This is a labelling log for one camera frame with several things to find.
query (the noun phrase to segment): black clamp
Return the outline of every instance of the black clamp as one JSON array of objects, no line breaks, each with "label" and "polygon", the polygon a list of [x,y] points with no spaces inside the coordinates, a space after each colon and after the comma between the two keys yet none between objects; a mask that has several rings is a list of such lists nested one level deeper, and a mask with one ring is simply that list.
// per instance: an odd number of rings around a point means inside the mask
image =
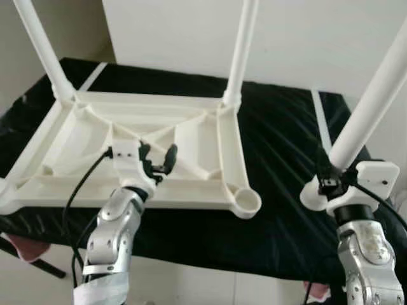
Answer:
[{"label": "black clamp", "polygon": [[328,200],[332,200],[345,194],[350,181],[357,180],[357,170],[351,166],[346,172],[341,172],[329,160],[323,147],[317,150],[316,164],[317,178],[319,181],[318,193],[325,195]]},{"label": "black clamp", "polygon": [[168,175],[172,171],[176,164],[178,148],[175,144],[170,146],[165,154],[163,165],[153,165],[151,160],[147,159],[147,154],[150,152],[150,149],[151,146],[149,144],[141,142],[139,157],[142,161],[142,166],[146,175],[149,178],[154,179],[155,184],[158,184],[163,180],[163,177],[161,175],[155,175],[155,173],[163,173],[164,175]]}]

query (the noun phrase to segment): white wall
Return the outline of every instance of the white wall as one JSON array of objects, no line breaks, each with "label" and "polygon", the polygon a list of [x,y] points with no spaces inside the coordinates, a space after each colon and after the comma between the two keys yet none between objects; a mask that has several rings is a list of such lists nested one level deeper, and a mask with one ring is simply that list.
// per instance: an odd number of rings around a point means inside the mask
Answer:
[{"label": "white wall", "polygon": [[[59,58],[90,58],[109,42],[100,0],[34,0]],[[11,0],[0,1],[0,114],[45,72]]]},{"label": "white wall", "polygon": [[[118,63],[227,76],[242,0],[103,0]],[[407,16],[404,0],[262,0],[246,79],[363,93]],[[404,168],[407,87],[368,143]]]}]

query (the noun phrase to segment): black plastic cover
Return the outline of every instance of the black plastic cover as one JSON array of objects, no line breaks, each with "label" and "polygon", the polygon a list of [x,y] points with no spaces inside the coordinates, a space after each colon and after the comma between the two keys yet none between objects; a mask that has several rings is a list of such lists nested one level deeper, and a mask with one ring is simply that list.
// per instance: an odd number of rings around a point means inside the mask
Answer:
[{"label": "black plastic cover", "polygon": [[[96,63],[63,59],[69,80],[78,88]],[[92,91],[158,93],[220,97],[226,80],[109,64]],[[238,114],[245,163],[251,186],[263,206],[251,220],[231,212],[146,210],[135,237],[135,255],[206,268],[256,273],[279,278],[342,284],[343,269],[335,255],[335,220],[307,210],[299,201],[305,182],[315,173],[320,144],[312,96],[308,90],[244,83]],[[329,132],[335,140],[349,117],[341,95],[321,93]],[[43,77],[0,119],[0,176],[5,177],[53,103]],[[363,150],[359,159],[368,159]],[[96,209],[73,208],[71,226],[79,236]],[[407,239],[388,211],[376,218],[396,251],[399,280],[407,282]],[[0,231],[50,243],[66,244],[61,208],[23,208],[0,216]]]}]

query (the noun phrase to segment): tile floor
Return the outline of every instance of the tile floor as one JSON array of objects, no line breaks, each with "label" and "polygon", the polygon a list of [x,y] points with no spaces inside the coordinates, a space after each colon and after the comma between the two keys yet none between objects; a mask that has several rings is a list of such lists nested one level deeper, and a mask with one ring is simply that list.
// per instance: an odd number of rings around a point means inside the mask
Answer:
[{"label": "tile floor", "polygon": [[[72,304],[71,249],[52,246],[44,260],[69,275],[54,278],[0,252],[0,304]],[[301,282],[252,274],[194,268],[134,257],[129,305],[298,305],[304,296]]]}]

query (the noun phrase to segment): white bracket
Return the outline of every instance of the white bracket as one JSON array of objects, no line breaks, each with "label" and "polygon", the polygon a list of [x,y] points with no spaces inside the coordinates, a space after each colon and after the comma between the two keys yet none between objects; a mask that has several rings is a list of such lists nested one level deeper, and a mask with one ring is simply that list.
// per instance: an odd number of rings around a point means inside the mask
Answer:
[{"label": "white bracket", "polygon": [[[390,196],[400,172],[397,165],[382,161],[362,161],[356,169],[357,182],[384,200]],[[356,187],[349,186],[344,195],[328,202],[326,212],[334,216],[334,210],[347,205],[369,205],[375,211],[379,202]]]},{"label": "white bracket", "polygon": [[113,167],[117,171],[121,186],[137,186],[153,197],[156,190],[155,181],[149,178],[140,161],[141,143],[134,140],[113,140]]}]

